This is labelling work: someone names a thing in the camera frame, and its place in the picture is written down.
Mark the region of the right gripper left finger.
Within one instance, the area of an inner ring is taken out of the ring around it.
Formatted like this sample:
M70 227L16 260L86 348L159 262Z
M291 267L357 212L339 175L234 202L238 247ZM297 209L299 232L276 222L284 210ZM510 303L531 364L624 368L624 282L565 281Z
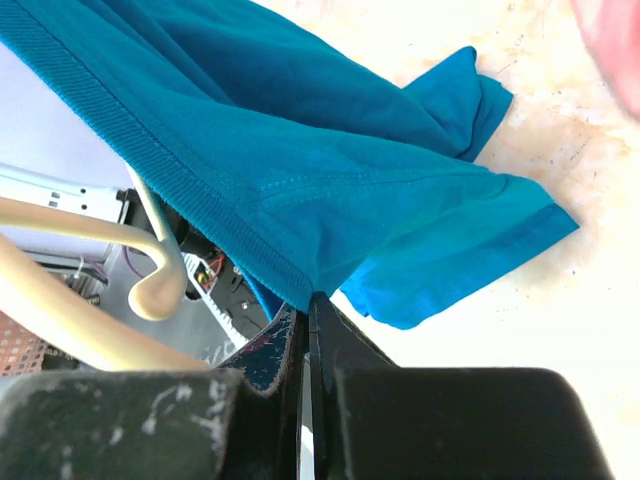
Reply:
M295 479L306 319L200 372L57 371L1 400L5 479Z

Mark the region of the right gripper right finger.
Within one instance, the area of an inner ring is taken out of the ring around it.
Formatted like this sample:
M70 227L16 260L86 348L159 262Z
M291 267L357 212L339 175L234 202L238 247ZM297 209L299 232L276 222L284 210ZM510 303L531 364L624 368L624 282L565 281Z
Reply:
M325 294L308 318L317 478L611 477L560 374L400 367Z

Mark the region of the teal blue t shirt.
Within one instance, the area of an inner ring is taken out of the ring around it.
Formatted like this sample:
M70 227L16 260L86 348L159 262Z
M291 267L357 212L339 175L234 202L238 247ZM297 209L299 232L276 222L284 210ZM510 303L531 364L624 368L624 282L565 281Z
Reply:
M1 40L243 271L410 329L577 229L476 160L511 93L464 47L405 87L251 1L5 1Z

